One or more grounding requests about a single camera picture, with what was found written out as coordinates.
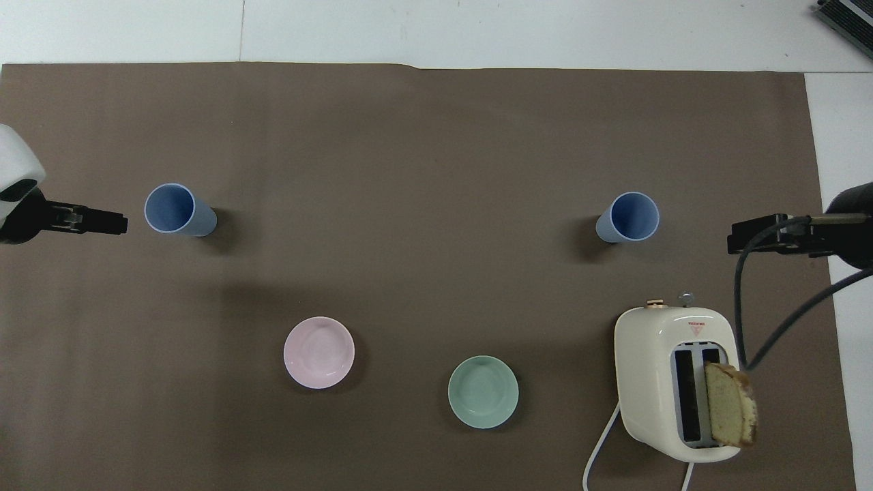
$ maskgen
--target bread slice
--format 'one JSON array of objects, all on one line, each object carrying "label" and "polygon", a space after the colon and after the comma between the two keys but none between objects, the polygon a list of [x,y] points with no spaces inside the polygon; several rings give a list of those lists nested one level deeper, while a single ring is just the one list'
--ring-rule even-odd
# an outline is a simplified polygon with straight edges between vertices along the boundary
[{"label": "bread slice", "polygon": [[755,443],[758,407],[749,377],[722,363],[706,362],[706,395],[709,398],[712,437],[740,448]]}]

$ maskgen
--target white cord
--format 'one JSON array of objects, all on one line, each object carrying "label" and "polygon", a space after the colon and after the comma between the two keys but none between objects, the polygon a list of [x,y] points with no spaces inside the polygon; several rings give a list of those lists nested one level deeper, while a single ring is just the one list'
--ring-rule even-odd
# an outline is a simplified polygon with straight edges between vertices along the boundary
[{"label": "white cord", "polygon": [[[591,451],[591,456],[588,457],[588,464],[585,464],[585,472],[582,474],[582,489],[584,491],[588,491],[588,474],[591,473],[591,466],[594,465],[597,454],[600,453],[600,448],[603,446],[603,440],[606,439],[609,431],[612,430],[612,426],[615,424],[615,419],[618,418],[620,409],[621,403],[616,404],[615,411],[612,411],[612,416],[609,417],[609,422],[606,424],[606,427],[603,428],[603,433],[601,433],[600,439],[597,440],[595,449]],[[682,482],[682,491],[688,491],[688,483],[691,482],[691,472],[693,471],[694,462],[689,462],[688,467],[685,469],[685,480]]]},{"label": "white cord", "polygon": [[694,462],[688,463],[688,468],[685,469],[685,481],[682,482],[682,491],[688,491],[688,483],[691,482],[691,471],[694,470]]},{"label": "white cord", "polygon": [[606,424],[606,427],[603,428],[603,433],[601,433],[601,438],[597,440],[597,445],[595,445],[595,449],[591,451],[591,456],[588,457],[588,464],[585,464],[585,473],[582,474],[582,489],[584,489],[585,491],[588,491],[588,473],[591,472],[591,465],[595,463],[597,454],[600,452],[600,447],[603,446],[603,440],[606,439],[606,436],[609,434],[609,430],[611,430],[612,425],[615,424],[615,418],[618,417],[619,408],[620,403],[615,405],[615,411],[612,411],[612,417],[609,418],[609,422]]}]

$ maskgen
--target green bowl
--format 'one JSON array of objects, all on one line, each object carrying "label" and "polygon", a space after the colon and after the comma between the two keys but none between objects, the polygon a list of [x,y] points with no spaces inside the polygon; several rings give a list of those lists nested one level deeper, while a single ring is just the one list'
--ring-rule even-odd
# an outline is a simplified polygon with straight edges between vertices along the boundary
[{"label": "green bowl", "polygon": [[494,356],[474,356],[449,379],[449,405],[465,424],[484,430],[505,422],[519,403],[515,374]]}]

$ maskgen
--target cup rim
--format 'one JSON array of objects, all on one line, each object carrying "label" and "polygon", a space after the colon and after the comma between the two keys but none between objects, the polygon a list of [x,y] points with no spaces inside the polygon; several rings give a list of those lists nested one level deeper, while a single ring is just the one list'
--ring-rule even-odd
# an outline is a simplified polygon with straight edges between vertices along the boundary
[{"label": "cup rim", "polygon": [[[156,191],[161,190],[163,188],[177,188],[177,189],[181,188],[185,192],[187,192],[188,196],[191,198],[191,204],[192,204],[191,216],[188,217],[188,220],[186,220],[184,224],[182,224],[180,227],[173,229],[173,230],[159,229],[156,226],[152,225],[152,221],[148,219],[148,200],[150,200],[152,198],[152,195],[154,195]],[[194,215],[196,213],[196,207],[197,207],[197,200],[194,199],[194,193],[192,193],[191,190],[188,189],[187,186],[185,186],[184,184],[179,184],[179,183],[164,183],[164,184],[161,184],[158,187],[154,188],[152,190],[152,192],[148,193],[148,196],[146,197],[146,203],[142,206],[142,214],[146,217],[146,223],[148,224],[148,226],[152,227],[152,230],[154,230],[155,232],[158,232],[158,233],[176,233],[176,232],[179,232],[181,229],[187,227],[188,224],[191,223],[191,220],[194,219]]]},{"label": "cup rim", "polygon": [[[655,209],[655,220],[656,220],[655,227],[652,228],[651,232],[646,234],[644,237],[640,237],[639,239],[635,239],[632,237],[628,237],[627,235],[624,235],[620,230],[618,230],[618,227],[615,226],[615,222],[612,219],[612,213],[613,213],[613,210],[615,209],[615,204],[618,203],[619,199],[622,199],[623,197],[626,197],[628,195],[638,195],[638,196],[644,197],[652,205],[652,208]],[[609,217],[609,224],[612,225],[612,229],[615,230],[615,233],[617,233],[623,239],[627,239],[628,242],[639,242],[641,240],[648,239],[649,237],[655,235],[655,232],[657,232],[657,228],[661,225],[661,211],[658,210],[657,203],[655,203],[655,200],[652,199],[651,196],[647,195],[646,193],[640,192],[640,191],[623,192],[622,194],[615,197],[615,199],[612,200],[612,204],[609,205],[608,217]]]}]

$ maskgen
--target pink plate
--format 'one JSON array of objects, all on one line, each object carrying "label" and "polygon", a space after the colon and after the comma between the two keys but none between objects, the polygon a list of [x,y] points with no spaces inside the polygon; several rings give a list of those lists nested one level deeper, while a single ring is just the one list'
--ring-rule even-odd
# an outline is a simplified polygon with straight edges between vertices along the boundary
[{"label": "pink plate", "polygon": [[346,326],[330,317],[311,317],[285,340],[285,368],[298,384],[326,389],[348,374],[354,341]]}]

